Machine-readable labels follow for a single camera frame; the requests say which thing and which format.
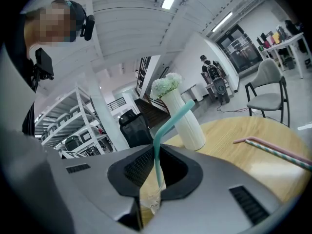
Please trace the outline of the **teal bent straw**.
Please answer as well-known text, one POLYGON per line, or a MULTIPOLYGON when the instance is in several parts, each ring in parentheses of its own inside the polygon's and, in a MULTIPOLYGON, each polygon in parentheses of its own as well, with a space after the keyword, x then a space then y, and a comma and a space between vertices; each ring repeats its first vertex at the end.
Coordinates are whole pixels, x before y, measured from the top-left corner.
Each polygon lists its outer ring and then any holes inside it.
POLYGON ((161 173, 160 173, 160 144, 162 137, 176 124, 178 123, 186 113, 191 110, 191 108, 195 105, 193 100, 189 100, 184 106, 182 106, 177 113, 175 113, 168 121, 166 121, 157 131, 154 140, 153 140, 153 148, 154 148, 154 160, 155 160, 155 170, 156 170, 156 178, 159 188, 162 186, 161 173))

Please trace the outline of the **black framed glass door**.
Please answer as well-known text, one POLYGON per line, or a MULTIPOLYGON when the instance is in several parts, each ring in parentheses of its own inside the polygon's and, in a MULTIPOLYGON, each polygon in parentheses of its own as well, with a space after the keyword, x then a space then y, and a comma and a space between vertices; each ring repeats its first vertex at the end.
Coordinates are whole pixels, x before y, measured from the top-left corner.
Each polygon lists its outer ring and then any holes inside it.
POLYGON ((228 30, 216 43, 238 74, 263 60, 255 45, 238 24, 228 30))

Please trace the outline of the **person's black printed shirt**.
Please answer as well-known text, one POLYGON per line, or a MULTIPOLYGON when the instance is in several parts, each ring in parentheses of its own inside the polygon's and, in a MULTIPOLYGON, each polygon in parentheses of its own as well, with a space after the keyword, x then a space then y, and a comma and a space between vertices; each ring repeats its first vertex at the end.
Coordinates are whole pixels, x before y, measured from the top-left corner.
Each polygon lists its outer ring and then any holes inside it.
MULTIPOLYGON (((22 77, 30 88, 35 91, 35 77, 34 77, 34 64, 31 59, 26 59, 22 69, 22 77)), ((22 132, 28 136, 35 136, 35 114, 34 114, 34 103, 30 107, 26 118, 22 124, 22 132)))

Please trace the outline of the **round wooden table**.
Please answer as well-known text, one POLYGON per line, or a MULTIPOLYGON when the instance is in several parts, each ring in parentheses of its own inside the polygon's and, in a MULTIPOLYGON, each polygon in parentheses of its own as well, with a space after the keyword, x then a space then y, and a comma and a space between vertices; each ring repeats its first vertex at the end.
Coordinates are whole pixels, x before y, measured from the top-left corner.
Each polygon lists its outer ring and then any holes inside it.
POLYGON ((224 159, 267 186, 282 202, 301 195, 312 173, 245 142, 256 137, 312 161, 303 140, 290 128, 262 117, 229 117, 201 125, 200 153, 224 159))

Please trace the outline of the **black chest-mounted box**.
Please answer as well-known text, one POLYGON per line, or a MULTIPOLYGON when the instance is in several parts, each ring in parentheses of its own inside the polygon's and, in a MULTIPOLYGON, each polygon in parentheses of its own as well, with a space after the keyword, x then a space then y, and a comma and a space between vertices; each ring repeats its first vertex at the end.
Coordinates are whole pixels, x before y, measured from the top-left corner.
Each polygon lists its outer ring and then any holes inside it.
POLYGON ((39 48, 35 51, 36 57, 36 70, 39 73, 41 80, 54 79, 54 71, 51 57, 42 49, 39 48))

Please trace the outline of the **grey chair with black legs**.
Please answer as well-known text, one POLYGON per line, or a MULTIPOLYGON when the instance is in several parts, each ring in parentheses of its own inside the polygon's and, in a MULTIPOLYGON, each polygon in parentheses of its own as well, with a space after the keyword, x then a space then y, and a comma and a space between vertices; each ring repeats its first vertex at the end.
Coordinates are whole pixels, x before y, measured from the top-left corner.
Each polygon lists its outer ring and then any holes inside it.
POLYGON ((282 124, 284 120, 284 108, 287 108, 287 127, 290 127, 290 102, 287 84, 285 77, 273 59, 268 58, 260 63, 254 79, 245 85, 245 89, 249 115, 252 115, 253 109, 259 110, 263 117, 266 117, 266 111, 280 111, 280 123, 282 124), (256 93, 256 88, 270 84, 279 85, 279 93, 269 92, 261 95, 256 93))

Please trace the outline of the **black padded office chair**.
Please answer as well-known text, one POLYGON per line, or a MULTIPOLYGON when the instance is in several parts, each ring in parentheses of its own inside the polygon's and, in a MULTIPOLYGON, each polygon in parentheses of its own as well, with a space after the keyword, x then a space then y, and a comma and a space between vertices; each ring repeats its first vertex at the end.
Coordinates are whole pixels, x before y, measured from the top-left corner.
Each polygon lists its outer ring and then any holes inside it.
POLYGON ((120 116, 119 125, 130 148, 153 142, 146 118, 142 113, 135 114, 132 109, 128 110, 120 116))

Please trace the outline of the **white desk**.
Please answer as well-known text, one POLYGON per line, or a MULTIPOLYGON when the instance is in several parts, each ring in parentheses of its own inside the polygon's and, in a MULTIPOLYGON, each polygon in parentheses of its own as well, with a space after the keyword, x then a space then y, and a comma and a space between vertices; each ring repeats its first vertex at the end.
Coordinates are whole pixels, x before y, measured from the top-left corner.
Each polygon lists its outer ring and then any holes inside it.
POLYGON ((296 63, 296 66, 297 66, 297 69, 298 69, 298 72, 299 72, 299 76, 300 76, 301 79, 303 79, 304 78, 304 76, 303 76, 303 65, 300 64, 298 54, 297 54, 297 52, 295 50, 295 43, 298 42, 299 40, 303 40, 304 45, 305 45, 305 47, 307 49, 308 57, 309 57, 310 62, 312 64, 312 54, 311 54, 310 48, 308 46, 308 43, 307 43, 307 41, 306 41, 306 39, 304 37, 304 33, 297 34, 297 35, 295 35, 295 36, 293 36, 293 37, 291 37, 291 38, 289 38, 289 39, 287 39, 287 40, 285 40, 285 41, 283 41, 283 42, 281 42, 279 44, 276 44, 276 45, 270 47, 269 49, 264 49, 263 51, 260 51, 260 56, 263 59, 267 59, 267 58, 270 57, 269 53, 273 51, 275 53, 277 59, 278 59, 278 62, 279 62, 280 67, 281 67, 281 70, 285 71, 285 67, 283 65, 283 61, 282 61, 279 53, 277 52, 277 50, 284 49, 284 48, 286 48, 287 50, 290 49, 291 52, 292 52, 292 57, 295 59, 295 63, 296 63))

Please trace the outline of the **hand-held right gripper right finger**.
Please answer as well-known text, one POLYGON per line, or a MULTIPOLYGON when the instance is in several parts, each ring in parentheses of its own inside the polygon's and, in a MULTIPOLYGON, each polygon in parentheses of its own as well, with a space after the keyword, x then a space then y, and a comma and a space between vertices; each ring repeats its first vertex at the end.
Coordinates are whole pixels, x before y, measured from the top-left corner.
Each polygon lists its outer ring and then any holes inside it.
POLYGON ((144 234, 263 234, 281 201, 232 163, 162 145, 166 189, 144 234))

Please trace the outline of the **white ribbed vase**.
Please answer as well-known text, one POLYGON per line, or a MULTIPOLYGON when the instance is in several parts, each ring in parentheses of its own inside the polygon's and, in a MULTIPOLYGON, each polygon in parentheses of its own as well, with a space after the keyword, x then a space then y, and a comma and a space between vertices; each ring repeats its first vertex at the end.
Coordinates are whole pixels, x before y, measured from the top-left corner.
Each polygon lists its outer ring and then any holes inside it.
MULTIPOLYGON (((178 89, 168 92, 161 100, 167 106, 171 116, 175 115, 185 105, 178 89)), ((196 151, 204 146, 205 136, 191 110, 175 124, 175 128, 186 149, 196 151)))

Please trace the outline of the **white flower bunch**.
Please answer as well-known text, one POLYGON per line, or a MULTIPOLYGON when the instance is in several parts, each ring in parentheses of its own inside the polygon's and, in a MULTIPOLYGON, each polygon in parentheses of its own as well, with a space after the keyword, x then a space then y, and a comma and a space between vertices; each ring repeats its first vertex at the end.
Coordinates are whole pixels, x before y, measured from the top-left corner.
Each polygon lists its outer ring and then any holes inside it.
POLYGON ((177 89, 182 82, 182 76, 178 73, 168 73, 164 78, 153 81, 150 98, 161 99, 170 91, 177 89))

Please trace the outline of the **pink bent straw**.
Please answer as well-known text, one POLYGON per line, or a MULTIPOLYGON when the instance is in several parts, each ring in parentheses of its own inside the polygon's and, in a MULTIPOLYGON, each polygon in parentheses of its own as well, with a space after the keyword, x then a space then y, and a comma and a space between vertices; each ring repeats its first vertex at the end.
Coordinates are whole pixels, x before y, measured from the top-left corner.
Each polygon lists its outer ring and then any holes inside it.
POLYGON ((279 146, 277 146, 275 144, 267 142, 267 141, 265 141, 263 139, 260 139, 258 137, 254 137, 254 136, 244 137, 244 138, 241 138, 241 139, 234 140, 233 144, 245 142, 245 140, 250 140, 250 141, 256 142, 256 143, 261 144, 261 145, 263 145, 265 147, 271 148, 271 149, 273 149, 275 151, 279 151, 279 152, 281 152, 283 154, 286 154, 286 155, 289 155, 291 157, 297 158, 297 159, 299 159, 299 160, 301 160, 303 162, 306 162, 306 163, 312 165, 312 161, 311 160, 308 160, 307 158, 304 158, 304 157, 301 157, 301 156, 299 156, 297 154, 294 154, 294 153, 292 153, 292 152, 290 152, 290 151, 288 151, 288 150, 286 150, 284 148, 281 148, 281 147, 279 147, 279 146))

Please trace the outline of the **clear glass with straw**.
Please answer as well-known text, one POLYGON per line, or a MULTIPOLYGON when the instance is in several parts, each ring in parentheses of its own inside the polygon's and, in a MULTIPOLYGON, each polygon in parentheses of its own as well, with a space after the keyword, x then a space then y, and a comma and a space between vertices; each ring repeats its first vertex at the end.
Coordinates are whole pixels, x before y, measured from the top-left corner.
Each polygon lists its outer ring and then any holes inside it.
POLYGON ((165 188, 165 184, 162 183, 156 190, 152 190, 151 187, 140 190, 141 205, 150 209, 153 215, 155 215, 160 208, 160 194, 165 188))

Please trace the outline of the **black floor fan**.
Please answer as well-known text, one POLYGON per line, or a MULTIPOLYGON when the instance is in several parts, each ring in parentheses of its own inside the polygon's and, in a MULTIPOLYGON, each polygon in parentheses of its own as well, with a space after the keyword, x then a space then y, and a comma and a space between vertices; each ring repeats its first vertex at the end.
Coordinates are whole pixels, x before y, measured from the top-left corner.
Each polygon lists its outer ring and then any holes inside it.
POLYGON ((223 101, 225 101, 226 103, 230 102, 230 98, 226 89, 226 84, 224 82, 223 78, 216 78, 214 81, 214 87, 216 89, 217 92, 217 98, 218 101, 220 103, 220 105, 222 105, 223 101))

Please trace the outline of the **striped paper straw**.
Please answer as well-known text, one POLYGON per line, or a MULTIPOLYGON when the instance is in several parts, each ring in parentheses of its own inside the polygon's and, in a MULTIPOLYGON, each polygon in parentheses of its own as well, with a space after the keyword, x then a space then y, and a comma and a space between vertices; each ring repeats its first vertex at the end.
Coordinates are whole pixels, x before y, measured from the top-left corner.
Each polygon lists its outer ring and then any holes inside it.
POLYGON ((296 166, 299 166, 299 167, 301 167, 303 169, 306 169, 306 170, 309 170, 309 171, 312 172, 312 165, 310 165, 310 164, 308 164, 306 162, 303 162, 303 161, 301 161, 301 160, 299 160, 297 158, 294 158, 294 157, 291 157, 289 155, 283 154, 283 153, 281 153, 279 151, 275 151, 275 150, 273 150, 271 148, 265 147, 265 146, 263 146, 261 144, 258 144, 256 142, 253 142, 253 141, 250 141, 250 140, 245 140, 245 142, 250 144, 250 145, 252 145, 252 146, 254 146, 254 147, 256 147, 256 148, 258 148, 258 149, 261 149, 261 150, 263 150, 263 151, 265 151, 267 153, 270 153, 270 154, 272 154, 272 155, 274 155, 276 157, 279 157, 279 158, 281 158, 281 159, 283 159, 285 161, 288 161, 288 162, 290 162, 290 163, 292 163, 292 164, 294 164, 296 166))

